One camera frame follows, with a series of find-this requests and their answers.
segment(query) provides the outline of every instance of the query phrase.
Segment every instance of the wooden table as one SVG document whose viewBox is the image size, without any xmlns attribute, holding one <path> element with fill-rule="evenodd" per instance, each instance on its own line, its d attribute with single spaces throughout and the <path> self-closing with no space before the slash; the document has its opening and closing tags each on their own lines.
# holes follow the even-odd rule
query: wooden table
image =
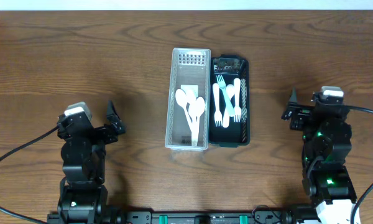
<svg viewBox="0 0 373 224">
<path fill-rule="evenodd" d="M 251 142 L 203 153 L 164 147 L 172 49 L 250 62 Z M 107 146 L 108 202 L 161 210 L 252 210 L 309 202 L 301 132 L 280 115 L 323 85 L 373 109 L 373 11 L 0 12 L 0 156 L 87 102 L 93 124 L 113 100 L 127 133 Z M 373 115 L 351 112 L 347 168 L 358 196 L 373 181 Z M 53 134 L 0 163 L 0 205 L 41 220 L 64 176 Z M 361 207 L 373 223 L 373 192 Z M 23 223 L 0 212 L 0 223 Z"/>
</svg>

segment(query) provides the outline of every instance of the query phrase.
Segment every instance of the white wall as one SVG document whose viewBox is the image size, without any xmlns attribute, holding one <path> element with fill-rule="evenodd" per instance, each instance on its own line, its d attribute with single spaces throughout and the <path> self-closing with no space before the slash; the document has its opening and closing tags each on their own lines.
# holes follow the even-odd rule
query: white wall
<svg viewBox="0 0 373 224">
<path fill-rule="evenodd" d="M 0 0 L 0 10 L 373 9 L 373 0 Z"/>
</svg>

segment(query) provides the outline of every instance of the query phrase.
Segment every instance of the green tape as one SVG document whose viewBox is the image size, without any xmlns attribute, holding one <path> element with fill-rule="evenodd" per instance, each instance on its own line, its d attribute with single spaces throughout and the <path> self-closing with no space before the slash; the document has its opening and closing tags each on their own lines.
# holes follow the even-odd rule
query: green tape
<svg viewBox="0 0 373 224">
<path fill-rule="evenodd" d="M 166 215 L 159 216 L 159 224 L 167 224 L 167 216 Z"/>
<path fill-rule="evenodd" d="M 247 219 L 247 215 L 239 216 L 239 221 L 241 222 L 241 224 L 248 224 L 249 223 L 249 220 Z"/>
</svg>

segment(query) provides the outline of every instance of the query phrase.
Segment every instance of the plastic tray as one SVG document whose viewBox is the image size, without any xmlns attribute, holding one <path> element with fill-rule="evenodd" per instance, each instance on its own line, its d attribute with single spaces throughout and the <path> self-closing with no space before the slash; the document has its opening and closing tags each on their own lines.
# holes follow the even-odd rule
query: plastic tray
<svg viewBox="0 0 373 224">
<path fill-rule="evenodd" d="M 235 123 L 233 118 L 229 120 L 229 126 L 216 127 L 214 122 L 215 103 L 213 95 L 213 84 L 217 82 L 216 76 L 222 74 L 225 83 L 233 84 L 235 78 L 241 80 L 241 93 L 239 106 L 242 109 L 241 122 Z M 238 147 L 250 143 L 250 109 L 249 109 L 249 63 L 246 59 L 237 55 L 222 55 L 211 59 L 210 75 L 210 121 L 209 142 L 221 147 Z M 225 100 L 220 90 L 219 109 L 222 115 L 225 110 Z"/>
<path fill-rule="evenodd" d="M 208 147 L 210 101 L 210 50 L 173 49 L 170 91 L 168 94 L 165 147 L 175 150 L 202 151 Z M 197 97 L 205 100 L 205 112 L 200 116 L 197 146 L 191 145 L 191 130 L 184 110 L 175 99 L 175 92 L 182 85 L 197 87 Z"/>
</svg>

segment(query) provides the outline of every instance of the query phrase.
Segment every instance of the wood grain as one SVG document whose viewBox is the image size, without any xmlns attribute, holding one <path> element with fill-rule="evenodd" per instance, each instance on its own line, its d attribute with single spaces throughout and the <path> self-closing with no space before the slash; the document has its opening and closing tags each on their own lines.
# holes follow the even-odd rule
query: wood grain
<svg viewBox="0 0 373 224">
<path fill-rule="evenodd" d="M 174 47 L 239 54 L 250 68 L 251 143 L 203 153 L 164 148 Z M 109 202 L 154 210 L 252 210 L 308 202 L 301 133 L 280 119 L 322 85 L 373 109 L 373 11 L 0 12 L 0 156 L 87 102 L 102 125 L 114 101 L 127 134 L 107 146 Z M 361 195 L 373 181 L 373 116 L 351 112 L 347 167 Z M 46 219 L 63 177 L 54 134 L 0 163 L 0 205 Z M 373 223 L 373 192 L 360 209 Z M 24 223 L 0 213 L 0 223 Z"/>
</svg>

